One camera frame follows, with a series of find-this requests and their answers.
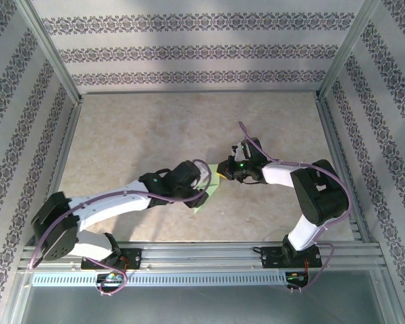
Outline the aluminium frame post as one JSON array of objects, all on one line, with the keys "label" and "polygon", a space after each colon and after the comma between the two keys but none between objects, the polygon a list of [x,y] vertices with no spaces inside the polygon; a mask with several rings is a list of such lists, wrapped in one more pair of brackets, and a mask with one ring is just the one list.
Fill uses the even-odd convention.
[{"label": "aluminium frame post", "polygon": [[339,75],[361,33],[365,29],[365,26],[371,19],[371,16],[374,14],[374,11],[376,10],[380,2],[381,0],[363,1],[354,21],[351,24],[349,31],[346,34],[345,39],[343,40],[337,54],[334,57],[333,62],[329,66],[320,87],[316,91],[316,100],[321,101],[332,87],[335,79]]},{"label": "aluminium frame post", "polygon": [[82,95],[77,89],[71,74],[68,72],[59,51],[54,45],[47,29],[45,28],[41,17],[38,15],[31,0],[14,0],[17,9],[21,12],[28,27],[36,37],[45,57],[49,60],[60,82],[66,89],[73,103],[77,105],[81,101]]}]

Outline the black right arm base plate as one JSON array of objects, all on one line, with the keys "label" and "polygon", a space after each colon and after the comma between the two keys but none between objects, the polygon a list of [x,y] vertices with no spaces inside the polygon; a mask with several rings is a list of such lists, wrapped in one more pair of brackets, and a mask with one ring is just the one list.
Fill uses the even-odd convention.
[{"label": "black right arm base plate", "polygon": [[319,248],[311,246],[306,250],[291,252],[284,246],[261,247],[261,263],[264,269],[304,268],[308,261],[310,268],[321,268]]}]

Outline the aluminium side rail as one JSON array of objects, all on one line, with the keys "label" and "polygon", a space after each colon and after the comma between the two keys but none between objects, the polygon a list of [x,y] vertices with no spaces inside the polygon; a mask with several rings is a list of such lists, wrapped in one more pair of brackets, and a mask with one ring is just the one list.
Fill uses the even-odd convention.
[{"label": "aluminium side rail", "polygon": [[361,242],[375,243],[375,239],[369,231],[367,222],[362,214],[362,208],[357,200],[354,190],[354,180],[352,179],[350,173],[350,168],[342,146],[342,141],[334,122],[331,120],[330,111],[324,101],[316,99],[315,103],[333,161],[333,167],[352,195],[352,211],[349,219],[352,223],[357,225],[358,233],[360,234],[359,240]]},{"label": "aluminium side rail", "polygon": [[60,183],[59,177],[62,165],[64,164],[65,154],[67,152],[68,141],[70,140],[71,132],[75,128],[74,124],[78,119],[80,108],[81,103],[75,104],[72,110],[66,111],[59,120],[53,134],[40,180],[36,187],[37,191],[33,198],[30,216],[28,217],[29,240],[26,243],[27,246],[35,246],[37,244],[38,240],[33,234],[31,222],[48,197],[57,191]]}]

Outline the light green cloth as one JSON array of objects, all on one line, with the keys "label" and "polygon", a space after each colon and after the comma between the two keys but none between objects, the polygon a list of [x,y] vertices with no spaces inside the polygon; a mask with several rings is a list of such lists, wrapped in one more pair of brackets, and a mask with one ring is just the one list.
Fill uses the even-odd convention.
[{"label": "light green cloth", "polygon": [[[218,189],[219,184],[220,184],[220,175],[217,174],[217,164],[208,164],[210,170],[211,170],[211,183],[210,186],[208,187],[206,193],[211,197],[213,193]],[[198,184],[196,187],[197,189],[203,189],[205,187],[207,182],[201,182]],[[200,210],[201,207],[194,208],[194,214],[197,214]]]}]

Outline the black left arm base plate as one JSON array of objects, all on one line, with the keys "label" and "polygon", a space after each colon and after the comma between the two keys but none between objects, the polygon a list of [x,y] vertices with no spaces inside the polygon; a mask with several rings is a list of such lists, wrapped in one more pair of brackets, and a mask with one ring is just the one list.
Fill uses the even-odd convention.
[{"label": "black left arm base plate", "polygon": [[[109,256],[99,261],[100,264],[120,270],[136,270],[140,268],[142,250],[140,248],[124,248],[119,252],[112,252]],[[83,258],[81,270],[105,269],[104,267]]]}]

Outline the aluminium mounting rail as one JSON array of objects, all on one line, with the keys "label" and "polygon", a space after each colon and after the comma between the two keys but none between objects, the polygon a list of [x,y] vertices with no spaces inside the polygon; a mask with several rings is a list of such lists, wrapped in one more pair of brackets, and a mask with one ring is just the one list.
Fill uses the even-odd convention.
[{"label": "aluminium mounting rail", "polygon": [[[252,272],[262,269],[254,247],[280,246],[279,242],[122,242],[120,247],[140,248],[141,272]],[[322,263],[328,271],[374,270],[387,267],[378,243],[321,242]]]}]

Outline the grey metal sheet panel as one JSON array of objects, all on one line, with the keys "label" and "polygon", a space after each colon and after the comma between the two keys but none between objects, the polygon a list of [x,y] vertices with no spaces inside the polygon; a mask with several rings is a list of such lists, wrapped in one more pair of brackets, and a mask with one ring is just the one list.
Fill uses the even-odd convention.
[{"label": "grey metal sheet panel", "polygon": [[268,286],[34,288],[22,324],[385,324],[366,293],[290,294]]}]

